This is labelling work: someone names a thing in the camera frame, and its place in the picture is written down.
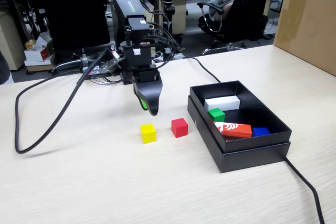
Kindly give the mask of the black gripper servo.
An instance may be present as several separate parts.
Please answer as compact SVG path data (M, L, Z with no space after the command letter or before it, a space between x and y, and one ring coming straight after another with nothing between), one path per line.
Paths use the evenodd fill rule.
M152 63L151 46L122 46L122 81L133 83L133 92L141 108L156 116L163 88L160 73Z

